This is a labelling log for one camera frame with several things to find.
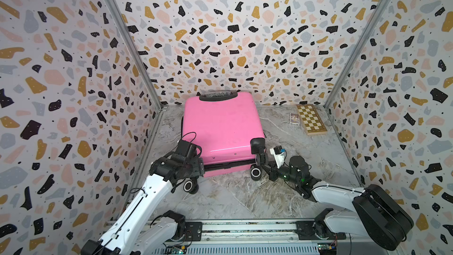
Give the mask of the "pink hard-shell suitcase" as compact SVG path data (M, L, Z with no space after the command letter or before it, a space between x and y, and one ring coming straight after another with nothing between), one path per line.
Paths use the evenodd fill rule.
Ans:
M251 93L189 98L181 136L201 147L205 177L249 170L252 180L261 179L267 162L265 134Z

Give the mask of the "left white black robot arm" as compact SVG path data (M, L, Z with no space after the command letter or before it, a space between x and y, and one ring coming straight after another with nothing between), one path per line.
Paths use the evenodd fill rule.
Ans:
M185 216L167 211L143 232L159 203L184 179L204 175L199 155L185 156L172 152L155 161L145 182L119 219L99 240L89 240L81 249L83 255L144 255L164 246L168 240L181 241L187 236Z

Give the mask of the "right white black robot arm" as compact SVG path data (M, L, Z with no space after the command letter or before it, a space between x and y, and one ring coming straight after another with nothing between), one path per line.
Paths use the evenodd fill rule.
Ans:
M311 227L301 227L300 235L327 240L339 233L370 238L385 250L394 251L407 240L414 227L413 219L380 186L366 188L333 185L315 178L311 166L301 156L290 158L288 165L268 160L265 153L256 155L251 177L267 173L270 181L282 179L305 200L328 204L313 220Z

